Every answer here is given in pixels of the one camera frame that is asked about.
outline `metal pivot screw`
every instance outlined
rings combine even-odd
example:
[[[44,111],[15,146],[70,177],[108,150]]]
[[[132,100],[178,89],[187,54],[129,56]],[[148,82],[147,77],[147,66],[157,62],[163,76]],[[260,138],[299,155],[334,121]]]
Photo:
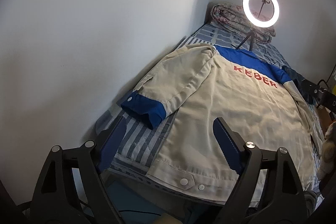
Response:
[[[92,146],[94,146],[95,145],[95,143],[93,142],[93,141],[87,141],[86,143],[85,143],[85,147],[87,147],[87,148],[90,148],[90,147],[92,147]]]
[[[288,150],[286,148],[284,148],[284,147],[280,147],[279,150],[283,154],[286,154],[288,152]]]
[[[55,145],[55,146],[52,147],[51,150],[52,150],[53,152],[57,152],[57,151],[59,151],[59,146],[58,146],[58,145]]]
[[[255,144],[253,143],[253,142],[247,142],[246,143],[246,146],[248,147],[248,148],[255,148]]]

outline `folded blanket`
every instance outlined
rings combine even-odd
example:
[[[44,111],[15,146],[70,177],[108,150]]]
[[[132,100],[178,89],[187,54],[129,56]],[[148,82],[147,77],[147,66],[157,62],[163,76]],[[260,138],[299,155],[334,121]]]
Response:
[[[255,17],[258,17],[258,12],[251,11]],[[251,22],[244,14],[243,7],[241,5],[234,5],[228,1],[221,4],[217,4],[212,7],[211,12],[211,25],[218,28],[228,29],[242,37],[251,29]],[[260,15],[261,21],[268,21],[269,18],[264,15]],[[256,40],[262,44],[268,44],[271,42],[272,37],[275,37],[276,33],[274,27],[260,28],[253,26],[256,29]]]

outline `clamp jaw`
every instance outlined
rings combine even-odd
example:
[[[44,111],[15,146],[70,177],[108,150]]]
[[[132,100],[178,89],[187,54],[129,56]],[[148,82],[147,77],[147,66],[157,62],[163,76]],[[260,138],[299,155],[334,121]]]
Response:
[[[109,200],[99,174],[110,166],[125,132],[126,120],[118,116],[95,141],[66,150],[53,146],[36,183],[30,205],[31,222],[124,224]],[[72,168],[79,169],[94,217],[82,210]]]
[[[214,121],[213,133],[230,168],[239,175],[215,224],[296,224],[308,218],[302,185],[286,148],[259,149],[233,132],[223,118]],[[262,169],[267,175],[257,212],[245,217]]]

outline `bed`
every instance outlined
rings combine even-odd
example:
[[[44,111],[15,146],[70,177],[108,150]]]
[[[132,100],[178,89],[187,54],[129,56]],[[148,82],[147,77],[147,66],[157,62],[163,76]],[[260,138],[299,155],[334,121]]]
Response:
[[[202,26],[199,30],[197,30],[192,36],[185,38],[177,46],[177,48],[192,43],[207,43],[223,47],[233,47],[233,45],[237,46],[240,41],[242,41],[242,39],[242,37],[234,33],[206,24]],[[248,46],[248,43],[245,43],[243,44],[242,48],[248,49]],[[253,52],[258,58],[271,65],[278,66],[279,68],[281,68],[283,65],[290,67],[281,55],[281,53],[272,44],[255,44]],[[121,98],[116,105],[111,106],[110,109],[107,110],[97,120],[95,124],[95,133],[99,134],[102,130],[108,128],[112,121],[115,119],[115,117],[117,117],[118,115],[123,115],[126,119],[126,134],[118,148],[118,152],[111,162],[110,168],[108,168],[108,171],[122,176],[126,176],[128,178],[132,178],[141,183],[151,185],[163,191],[167,191],[172,194],[191,199],[193,201],[204,202],[203,200],[198,200],[196,198],[189,197],[166,187],[163,187],[162,185],[155,183],[154,181],[145,177],[149,167],[151,166],[152,161],[154,160],[157,152],[159,151],[162,143],[169,133],[176,113],[173,113],[165,120],[163,120],[163,122],[161,122],[161,124],[157,128],[150,130],[143,123],[130,117],[121,109],[120,103],[128,97],[129,93],[125,94],[125,96]],[[316,120],[319,121],[314,106],[310,105],[310,109],[315,115]],[[315,168],[317,170],[320,160],[314,144],[313,156],[315,161]],[[311,185],[310,190],[319,192],[317,178],[315,178],[315,181],[313,185]]]

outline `striped bedsheet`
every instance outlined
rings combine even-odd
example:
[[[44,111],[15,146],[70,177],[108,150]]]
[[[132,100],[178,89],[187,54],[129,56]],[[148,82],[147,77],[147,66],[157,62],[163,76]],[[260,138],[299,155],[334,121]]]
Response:
[[[192,43],[207,43],[207,44],[216,44],[224,47],[232,47],[232,45],[238,45],[239,40],[242,38],[237,38],[235,35],[229,32],[223,32],[218,28],[213,28],[210,25],[205,25],[203,28],[198,30],[194,36],[187,37],[183,40],[178,48],[192,44]],[[247,49],[248,43],[245,43],[242,48]],[[288,63],[283,59],[283,56],[278,52],[278,50],[273,45],[254,45],[253,52],[262,60],[273,64],[276,63],[276,66],[288,65]],[[122,102],[124,98],[127,98],[129,93],[119,101]],[[160,184],[157,184],[148,178],[145,177],[149,167],[152,164],[152,161],[156,157],[157,152],[159,151],[163,141],[166,139],[167,134],[170,131],[172,122],[176,113],[171,114],[161,124],[151,130],[147,128],[142,122],[137,121],[136,119],[130,117],[125,113],[118,103],[113,105],[108,111],[102,115],[100,119],[95,124],[95,132],[99,134],[102,130],[107,129],[112,121],[118,115],[123,115],[126,119],[127,130],[126,134],[118,148],[113,161],[111,162],[109,171],[118,173],[130,177],[132,179],[138,180],[139,182],[151,184],[162,190],[171,192],[173,194],[184,196],[181,193],[174,192],[170,189],[163,187]],[[317,170],[319,166],[319,157],[315,147],[313,147],[314,159],[315,159],[315,168]],[[317,179],[313,185],[313,189],[317,191],[318,183]]]

